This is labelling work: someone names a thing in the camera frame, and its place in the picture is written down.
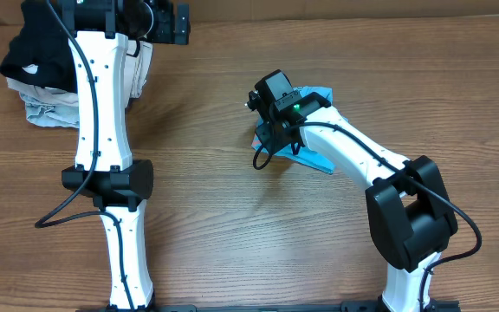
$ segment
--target wooden table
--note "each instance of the wooden table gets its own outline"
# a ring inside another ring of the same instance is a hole
[[[18,31],[0,28],[0,61]],[[251,167],[257,114],[243,103],[277,68],[295,86],[331,87],[334,105],[380,144],[438,163],[484,245],[437,269],[432,295],[460,300],[463,311],[499,311],[499,17],[200,23],[190,46],[156,46],[127,125],[135,157],[155,166],[146,246],[159,303],[339,303],[381,293],[386,262],[347,177],[285,159]],[[0,311],[107,303],[100,220],[34,228],[69,195],[60,172],[76,141],[74,129],[30,125],[0,75]],[[91,209],[79,198],[63,216]],[[459,224],[446,255],[474,243]]]

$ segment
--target blue cloth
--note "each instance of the blue cloth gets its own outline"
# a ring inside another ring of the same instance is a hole
[[[48,105],[38,99],[19,93],[26,108],[26,120],[39,127],[80,127],[78,107]]]
[[[331,88],[325,88],[325,87],[299,87],[299,88],[294,88],[294,90],[300,90],[301,96],[306,96],[312,92],[316,92],[319,95],[323,96],[327,100],[329,100],[331,103],[333,102],[333,90]],[[259,127],[263,123],[263,120],[261,118],[257,122],[257,126]],[[254,137],[254,142],[252,144],[253,148],[257,150],[259,146],[261,146],[261,142],[257,138],[257,136]],[[297,155],[292,154],[292,147],[291,146],[285,146],[281,151],[275,154],[275,156],[280,156],[280,157],[286,157],[288,159],[292,159],[293,161],[297,161],[302,165],[305,166],[310,166],[314,169],[321,170],[323,172],[326,172],[328,174],[333,174],[334,173],[334,164],[330,162],[328,159],[324,158],[322,155],[311,151],[307,147],[302,147],[300,149],[300,152]]]

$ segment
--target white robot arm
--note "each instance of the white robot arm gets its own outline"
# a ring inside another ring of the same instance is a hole
[[[393,153],[367,138],[363,133],[350,125],[334,107],[322,107],[307,116],[306,122],[326,122],[346,129],[358,137],[363,143],[373,149],[378,155],[394,164],[399,170],[405,168],[409,161],[405,156]],[[331,160],[340,168],[362,191],[373,185],[375,179],[388,179],[394,172],[382,166],[370,153],[358,145],[347,135],[321,126],[301,127],[302,142],[310,150],[318,152]],[[418,292],[424,269],[437,261],[441,253],[433,252],[412,272],[398,270],[388,264],[385,290],[382,302],[391,312],[419,312]],[[424,288],[424,306],[430,303],[428,276]]]
[[[383,312],[436,309],[428,296],[431,275],[425,279],[422,296],[421,281],[457,231],[457,222],[450,207],[401,177],[408,175],[447,199],[436,165],[425,156],[410,161],[375,143],[320,95],[302,98],[280,70],[256,84],[246,106],[265,120],[256,134],[268,152],[274,154],[288,144],[293,151],[294,144],[306,146],[336,164],[366,192],[371,236],[388,262],[385,290],[371,308]],[[263,168],[255,163],[254,167]],[[417,193],[418,200],[405,208],[400,198],[408,193]],[[360,302],[342,304],[349,312],[361,311],[362,306]],[[445,307],[443,311],[459,309],[456,304]]]
[[[138,56],[139,41],[187,44],[188,6],[179,4],[175,19],[174,6],[166,0],[61,0],[59,17],[49,0],[46,3],[69,37],[80,131],[75,165],[62,172],[62,183],[73,195],[40,219],[36,228],[99,215],[107,234],[112,277],[104,310],[155,311],[144,237],[153,167],[150,160],[134,160],[128,145],[124,67],[127,57]],[[134,55],[126,53],[129,40],[137,43]],[[98,211],[48,222],[78,194],[93,198]]]

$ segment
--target black cable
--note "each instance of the black cable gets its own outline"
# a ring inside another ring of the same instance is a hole
[[[126,53],[126,56],[138,57],[141,46],[142,46],[142,42],[140,42],[139,39],[136,39],[136,50],[134,50],[134,54],[130,55],[130,54]]]
[[[256,153],[253,155],[253,167],[256,170],[261,170],[269,164],[270,160],[273,159],[273,154],[275,153],[274,150],[276,149],[276,132],[275,132],[276,120],[275,120],[275,116],[273,115],[273,105],[269,106],[269,117],[270,117],[270,122],[269,122],[270,133],[272,135],[271,138],[273,140],[273,144],[271,145],[272,151],[267,151],[269,153],[269,155],[267,156],[267,159],[265,160],[265,162],[262,165],[258,166],[257,165],[257,158],[259,157],[259,154],[261,154],[261,151],[265,147],[265,142],[261,142],[261,146],[259,146],[259,148],[257,148]]]
[[[295,143],[292,142],[290,147],[292,148],[292,154],[294,154],[294,156],[300,153],[301,145],[298,144],[298,147],[295,147]]]
[[[458,259],[463,259],[466,257],[473,256],[476,254],[480,249],[483,244],[483,236],[481,235],[481,231],[479,230],[478,226],[475,224],[475,221],[471,219],[465,212],[463,212],[461,209],[459,209],[456,205],[452,204],[449,200],[446,198],[443,198],[442,196],[436,194],[433,190],[429,189],[428,187],[422,185],[421,183],[417,182],[417,180],[413,179],[412,177],[402,174],[403,172],[400,171],[398,168],[390,164],[384,157],[381,157],[378,155],[371,147],[369,147],[367,144],[365,144],[362,140],[360,140],[358,137],[356,137],[353,133],[350,133],[343,127],[340,127],[338,125],[326,123],[326,122],[306,122],[300,125],[294,125],[290,127],[286,127],[284,129],[285,132],[291,133],[292,131],[299,129],[301,127],[311,127],[311,126],[318,126],[318,127],[328,127],[333,129],[334,131],[341,132],[345,134],[347,137],[352,139],[355,143],[357,143],[359,146],[363,147],[364,150],[366,150],[371,156],[373,156],[380,164],[383,166],[387,167],[388,169],[394,171],[394,173],[399,174],[401,177],[406,179],[408,182],[413,184],[415,187],[417,187],[419,190],[428,193],[430,196],[438,200],[444,205],[449,206],[455,213],[459,215],[467,224],[471,227],[471,229],[475,232],[475,237],[476,237],[476,243],[475,247],[473,247],[471,250],[466,251],[461,254],[445,257],[442,259],[439,259],[431,264],[429,264],[425,269],[424,269],[424,274],[421,279],[421,284],[419,287],[419,306],[420,306],[420,312],[424,312],[424,286],[426,285],[426,280],[429,274],[432,273],[432,270],[437,267],[440,264],[443,263],[448,263],[450,261],[458,260]]]
[[[134,304],[132,300],[132,296],[130,295],[130,289],[128,288],[128,283],[126,282],[126,274],[125,274],[125,268],[124,268],[124,259],[123,259],[123,244],[122,244],[122,234],[120,231],[120,221],[117,220],[117,218],[104,211],[89,211],[89,212],[83,212],[79,214],[75,214],[74,216],[62,218],[56,221],[51,221],[47,222],[49,219],[51,219],[54,215],[59,213],[59,211],[63,210],[68,204],[70,204],[81,192],[84,188],[86,188],[86,185],[89,183],[90,179],[94,175],[95,172],[95,167],[97,165],[97,158],[99,156],[99,114],[98,114],[98,106],[97,106],[97,95],[95,93],[95,82],[94,82],[94,75],[92,74],[92,69],[90,68],[87,58],[84,55],[84,52],[82,51],[80,45],[76,41],[75,37],[68,31],[67,27],[63,24],[61,18],[59,15],[57,15],[57,12],[55,12],[55,9],[51,5],[50,0],[46,0],[46,4],[49,7],[49,11],[51,11],[51,14],[55,18],[55,20],[59,23],[61,26],[61,29],[67,34],[68,39],[73,43],[73,46],[75,46],[76,51],[78,52],[78,55],[80,56],[82,60],[82,64],[84,68],[86,69],[87,73],[87,80],[90,84],[90,91],[92,93],[92,105],[93,105],[93,110],[94,110],[94,150],[92,151],[92,165],[90,166],[89,171],[87,172],[87,176],[84,179],[84,182],[78,187],[76,191],[74,191],[67,199],[65,199],[60,205],[58,205],[54,210],[52,210],[50,213],[45,215],[43,218],[39,219],[34,226],[37,229],[41,228],[46,228],[58,224],[63,224],[68,221],[75,220],[77,218],[84,218],[84,217],[89,217],[89,216],[106,216],[108,218],[111,218],[113,220],[113,225],[117,228],[117,233],[119,235],[119,267],[120,267],[120,276],[121,276],[121,281],[125,287],[125,292],[126,292],[126,298],[128,299],[128,304],[130,305],[130,309],[134,311]]]

